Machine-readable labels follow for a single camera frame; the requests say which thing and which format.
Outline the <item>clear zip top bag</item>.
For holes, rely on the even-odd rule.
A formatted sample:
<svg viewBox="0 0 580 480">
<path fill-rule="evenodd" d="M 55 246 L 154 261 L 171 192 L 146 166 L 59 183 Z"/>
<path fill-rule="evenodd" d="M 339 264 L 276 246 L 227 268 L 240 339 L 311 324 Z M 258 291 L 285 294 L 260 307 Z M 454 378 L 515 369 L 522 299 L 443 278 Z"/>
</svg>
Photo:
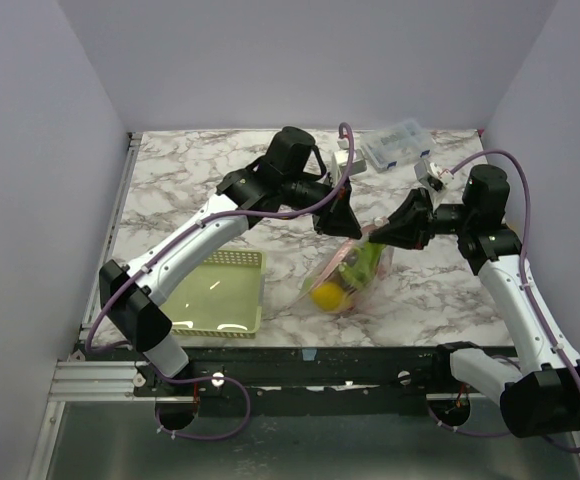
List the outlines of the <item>clear zip top bag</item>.
<svg viewBox="0 0 580 480">
<path fill-rule="evenodd" d="M 361 229 L 360 239 L 348 239 L 327 255 L 304 278 L 292 306 L 336 315 L 365 303 L 392 271 L 394 248 L 369 241 L 385 223 L 377 218 Z"/>
</svg>

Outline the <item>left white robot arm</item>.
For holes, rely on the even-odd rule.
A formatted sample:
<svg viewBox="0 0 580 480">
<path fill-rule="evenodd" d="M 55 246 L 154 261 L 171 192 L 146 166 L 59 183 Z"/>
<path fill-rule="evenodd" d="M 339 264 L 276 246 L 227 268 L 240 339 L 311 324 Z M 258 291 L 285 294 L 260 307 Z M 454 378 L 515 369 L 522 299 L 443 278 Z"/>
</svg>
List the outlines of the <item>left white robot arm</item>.
<svg viewBox="0 0 580 480">
<path fill-rule="evenodd" d="M 345 164 L 328 169 L 319 162 L 320 172 L 311 174 L 305 169 L 308 160 L 321 157 L 315 138 L 297 127 L 282 128 L 262 156 L 229 172 L 200 210 L 164 241 L 125 266 L 110 260 L 100 268 L 100 312 L 94 323 L 109 319 L 121 342 L 156 368 L 157 382 L 167 393 L 184 393 L 192 372 L 160 307 L 211 254 L 264 218 L 311 215 L 319 234 L 361 237 L 350 206 L 354 135 L 347 123 L 339 125 L 338 134 Z"/>
</svg>

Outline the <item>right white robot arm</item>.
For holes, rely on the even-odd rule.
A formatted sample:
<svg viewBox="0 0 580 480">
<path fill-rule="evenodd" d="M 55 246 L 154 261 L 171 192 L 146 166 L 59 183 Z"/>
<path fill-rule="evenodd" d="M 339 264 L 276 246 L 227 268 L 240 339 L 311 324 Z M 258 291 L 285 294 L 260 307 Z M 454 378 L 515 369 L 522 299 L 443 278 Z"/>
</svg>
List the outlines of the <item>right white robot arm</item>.
<svg viewBox="0 0 580 480">
<path fill-rule="evenodd" d="M 428 190 L 415 189 L 370 240 L 421 250 L 438 235 L 456 236 L 461 256 L 504 319 L 518 363 L 505 364 L 470 342 L 442 345 L 429 370 L 437 389 L 475 388 L 519 438 L 580 431 L 580 354 L 559 331 L 522 241 L 504 222 L 509 193 L 502 169 L 477 165 L 461 203 L 435 207 Z"/>
</svg>

